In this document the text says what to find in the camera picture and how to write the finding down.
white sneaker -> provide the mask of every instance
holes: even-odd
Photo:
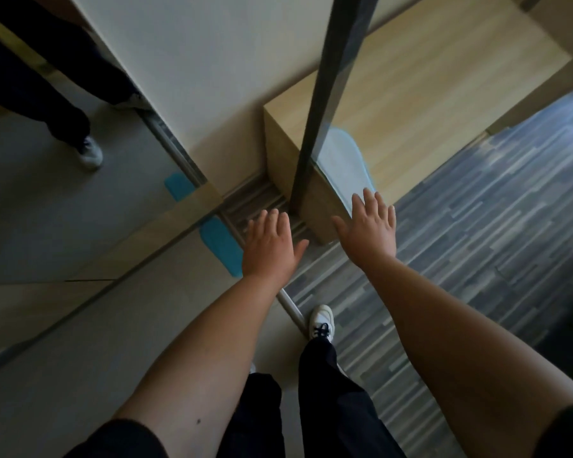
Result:
[[[75,148],[74,150],[83,167],[88,170],[99,169],[104,161],[104,154],[102,154],[98,142],[90,136],[85,138],[81,148]]]
[[[327,305],[319,305],[312,311],[308,330],[310,339],[326,338],[333,342],[336,324],[333,321],[333,312]]]
[[[140,93],[132,93],[127,101],[120,102],[113,105],[115,109],[141,109],[141,110],[153,110],[149,102]]]

black pants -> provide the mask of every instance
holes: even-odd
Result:
[[[135,91],[129,78],[104,60],[92,38],[32,0],[0,0],[0,22],[75,84],[118,104]],[[42,76],[0,43],[0,106],[45,122],[51,134],[75,148],[90,134],[89,119]]]
[[[217,458],[284,457],[281,396],[270,375],[251,374]],[[311,340],[299,360],[299,414],[307,457],[405,457],[326,339]]]

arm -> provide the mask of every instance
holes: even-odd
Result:
[[[174,457],[216,454],[251,367],[269,307],[308,242],[293,248],[288,215],[250,221],[244,277],[172,342],[116,413],[144,424]]]
[[[529,457],[573,381],[520,339],[399,262],[395,208],[353,196],[352,226],[334,217],[344,250],[395,322],[414,368],[471,457]]]

right arm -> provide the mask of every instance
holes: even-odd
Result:
[[[405,351],[472,457],[529,457],[573,405],[573,381],[520,339],[395,258],[395,209],[353,196],[352,226],[334,223],[386,305]]]

blue object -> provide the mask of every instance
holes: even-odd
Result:
[[[195,186],[182,172],[176,172],[164,180],[164,185],[176,202],[182,201],[193,191]]]
[[[232,277],[242,277],[243,251],[227,227],[218,217],[212,217],[200,227],[200,236]]]

